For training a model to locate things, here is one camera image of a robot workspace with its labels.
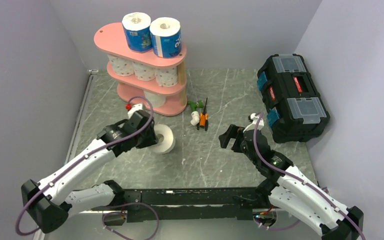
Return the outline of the plain white paper roll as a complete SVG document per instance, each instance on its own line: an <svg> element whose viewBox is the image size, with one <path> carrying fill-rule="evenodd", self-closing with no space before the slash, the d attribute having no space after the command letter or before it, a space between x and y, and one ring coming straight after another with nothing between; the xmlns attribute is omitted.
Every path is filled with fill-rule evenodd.
<svg viewBox="0 0 384 240"><path fill-rule="evenodd" d="M166 96L161 94L144 91L144 96L151 103L154 109L162 107L166 103Z"/></svg>

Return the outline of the plain white embossed roll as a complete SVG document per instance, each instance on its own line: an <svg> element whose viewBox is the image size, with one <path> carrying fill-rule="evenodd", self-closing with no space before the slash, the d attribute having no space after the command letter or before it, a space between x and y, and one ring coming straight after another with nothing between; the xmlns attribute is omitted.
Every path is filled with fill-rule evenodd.
<svg viewBox="0 0 384 240"><path fill-rule="evenodd" d="M176 144L172 129L165 124L156 124L154 132L157 137L157 144L150 146L149 149L155 154L169 153Z"/></svg>

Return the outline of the pink three-tier shelf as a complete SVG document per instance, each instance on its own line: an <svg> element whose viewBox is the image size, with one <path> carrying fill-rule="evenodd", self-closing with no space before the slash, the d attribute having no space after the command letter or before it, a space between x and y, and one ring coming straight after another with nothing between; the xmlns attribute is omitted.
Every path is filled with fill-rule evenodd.
<svg viewBox="0 0 384 240"><path fill-rule="evenodd" d="M145 96L154 111L164 116L181 114L187 106L185 57L187 48L174 58L156 56L152 50L134 52L127 44L122 23L101 27L94 35L98 49L107 54L107 73L118 81L119 97L141 103L136 96Z"/></svg>

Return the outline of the floral paper roll large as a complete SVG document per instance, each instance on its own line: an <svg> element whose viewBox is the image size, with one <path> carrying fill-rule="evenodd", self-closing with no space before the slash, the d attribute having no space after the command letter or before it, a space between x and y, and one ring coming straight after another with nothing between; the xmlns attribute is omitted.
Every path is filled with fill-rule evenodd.
<svg viewBox="0 0 384 240"><path fill-rule="evenodd" d="M107 54L107 57L116 75L126 77L134 74L134 68L131 60L111 54Z"/></svg>

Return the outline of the blue paper roll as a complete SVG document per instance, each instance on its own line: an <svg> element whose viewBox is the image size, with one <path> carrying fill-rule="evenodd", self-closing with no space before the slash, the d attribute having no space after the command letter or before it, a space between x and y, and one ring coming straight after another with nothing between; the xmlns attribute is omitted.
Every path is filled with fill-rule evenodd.
<svg viewBox="0 0 384 240"><path fill-rule="evenodd" d="M160 58L174 58L181 53L181 24L172 17L159 17L149 26L153 52Z"/></svg>

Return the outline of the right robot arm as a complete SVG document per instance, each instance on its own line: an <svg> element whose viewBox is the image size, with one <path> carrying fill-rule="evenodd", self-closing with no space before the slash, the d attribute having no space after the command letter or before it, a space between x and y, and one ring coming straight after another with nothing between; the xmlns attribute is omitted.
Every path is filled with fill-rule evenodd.
<svg viewBox="0 0 384 240"><path fill-rule="evenodd" d="M255 188L255 202L262 208L281 208L312 228L323 240L362 238L364 214L348 207L311 182L293 162L272 150L260 130L230 125L218 137L225 149L244 154L265 177Z"/></svg>

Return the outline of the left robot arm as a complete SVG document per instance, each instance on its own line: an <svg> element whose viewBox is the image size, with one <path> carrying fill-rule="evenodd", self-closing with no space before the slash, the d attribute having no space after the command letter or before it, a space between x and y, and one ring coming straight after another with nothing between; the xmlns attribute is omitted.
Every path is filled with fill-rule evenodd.
<svg viewBox="0 0 384 240"><path fill-rule="evenodd" d="M157 142L153 115L142 109L132 111L127 119L104 127L85 150L55 173L39 182L27 180L21 186L23 211L47 234L84 210L119 209L125 203L125 191L114 180L85 190L76 190L76 186L122 153Z"/></svg>

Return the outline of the white pipe elbow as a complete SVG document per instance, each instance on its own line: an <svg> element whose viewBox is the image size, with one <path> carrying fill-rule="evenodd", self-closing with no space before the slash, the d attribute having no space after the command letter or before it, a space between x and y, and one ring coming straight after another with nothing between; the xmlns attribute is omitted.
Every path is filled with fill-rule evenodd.
<svg viewBox="0 0 384 240"><path fill-rule="evenodd" d="M191 120L190 120L190 123L192 126L196 126L198 125L200 122L200 113L195 110L191 113Z"/></svg>

